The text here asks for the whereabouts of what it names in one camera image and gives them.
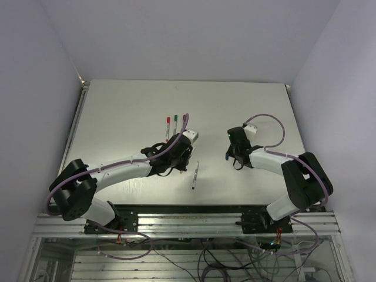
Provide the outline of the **blue white pen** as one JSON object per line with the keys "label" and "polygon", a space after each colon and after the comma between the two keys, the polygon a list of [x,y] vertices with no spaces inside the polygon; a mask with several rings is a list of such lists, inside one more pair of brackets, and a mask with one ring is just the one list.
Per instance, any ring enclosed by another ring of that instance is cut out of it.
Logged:
{"label": "blue white pen", "polygon": [[193,181],[192,181],[192,190],[194,190],[196,188],[198,172],[199,172],[199,161],[197,161],[197,165],[196,165],[196,168],[194,170]]}

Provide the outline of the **red white pen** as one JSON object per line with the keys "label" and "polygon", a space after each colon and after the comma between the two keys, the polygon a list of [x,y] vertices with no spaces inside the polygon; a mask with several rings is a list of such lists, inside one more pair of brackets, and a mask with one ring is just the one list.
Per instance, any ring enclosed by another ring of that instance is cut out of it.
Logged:
{"label": "red white pen", "polygon": [[167,118],[166,118],[166,136],[165,136],[165,141],[168,142],[170,138],[170,124],[167,123]]}

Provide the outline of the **green white pen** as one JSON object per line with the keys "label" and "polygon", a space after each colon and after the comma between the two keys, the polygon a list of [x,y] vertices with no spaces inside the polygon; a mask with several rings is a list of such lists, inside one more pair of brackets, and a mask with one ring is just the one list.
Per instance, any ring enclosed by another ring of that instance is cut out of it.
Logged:
{"label": "green white pen", "polygon": [[174,122],[174,118],[173,118],[173,135],[175,135],[177,133],[177,122]]}

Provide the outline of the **magenta white pen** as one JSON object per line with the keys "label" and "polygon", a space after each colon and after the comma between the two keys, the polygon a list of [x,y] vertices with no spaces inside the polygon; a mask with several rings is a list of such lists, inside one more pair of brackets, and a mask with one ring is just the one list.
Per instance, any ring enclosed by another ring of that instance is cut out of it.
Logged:
{"label": "magenta white pen", "polygon": [[186,120],[184,121],[184,120],[183,120],[183,117],[182,117],[182,128],[185,128],[185,125],[186,125]]}

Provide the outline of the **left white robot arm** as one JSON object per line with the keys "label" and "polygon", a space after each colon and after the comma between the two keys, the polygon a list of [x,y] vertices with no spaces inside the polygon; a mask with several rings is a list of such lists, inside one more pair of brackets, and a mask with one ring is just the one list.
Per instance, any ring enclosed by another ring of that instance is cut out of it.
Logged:
{"label": "left white robot arm", "polygon": [[71,161],[50,185],[49,199],[57,211],[46,209],[50,216],[62,216],[65,221],[79,217],[98,223],[106,233],[123,227],[124,220],[110,201],[101,201],[95,194],[109,186],[130,179],[168,176],[172,170],[185,171],[192,155],[198,132],[188,129],[174,135],[166,143],[157,143],[139,153],[113,163],[84,164]]}

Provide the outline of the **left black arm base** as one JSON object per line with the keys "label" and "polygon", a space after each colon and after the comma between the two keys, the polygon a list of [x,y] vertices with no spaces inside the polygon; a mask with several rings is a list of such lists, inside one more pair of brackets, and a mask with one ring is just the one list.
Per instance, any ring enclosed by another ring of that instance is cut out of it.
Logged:
{"label": "left black arm base", "polygon": [[110,234],[117,231],[137,231],[138,216],[134,208],[124,204],[113,204],[110,201],[95,200],[83,215],[86,219],[85,234]]}

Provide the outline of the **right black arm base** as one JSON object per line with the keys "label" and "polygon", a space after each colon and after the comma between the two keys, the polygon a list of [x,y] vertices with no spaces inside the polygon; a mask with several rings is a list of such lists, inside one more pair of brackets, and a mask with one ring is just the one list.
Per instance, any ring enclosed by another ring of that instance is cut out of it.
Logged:
{"label": "right black arm base", "polygon": [[282,234],[290,234],[293,232],[288,217],[275,221],[267,213],[266,206],[240,206],[240,211],[240,220],[236,221],[235,225],[242,228],[243,234],[277,234],[278,231]]}

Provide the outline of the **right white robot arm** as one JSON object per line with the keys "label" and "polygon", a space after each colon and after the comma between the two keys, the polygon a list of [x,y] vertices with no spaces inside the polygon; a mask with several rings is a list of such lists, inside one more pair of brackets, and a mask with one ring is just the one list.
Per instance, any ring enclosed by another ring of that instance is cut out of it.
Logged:
{"label": "right white robot arm", "polygon": [[281,219],[328,200],[333,185],[313,153],[298,156],[271,153],[262,146],[251,145],[247,131],[247,126],[227,131],[230,146],[226,156],[240,164],[239,170],[263,169],[282,176],[287,189],[287,194],[267,205],[266,214],[260,216],[258,223],[263,231],[272,232]]}

